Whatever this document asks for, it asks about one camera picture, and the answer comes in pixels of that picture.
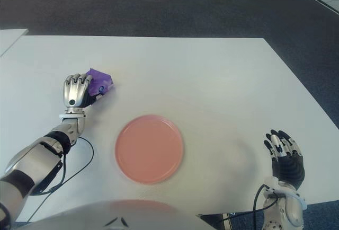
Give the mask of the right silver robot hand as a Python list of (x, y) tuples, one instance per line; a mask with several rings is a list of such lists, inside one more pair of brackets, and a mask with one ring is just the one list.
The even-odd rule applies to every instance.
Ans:
[(304, 159), (296, 141), (282, 130), (270, 130), (264, 145), (272, 162), (272, 175), (298, 190), (305, 179)]

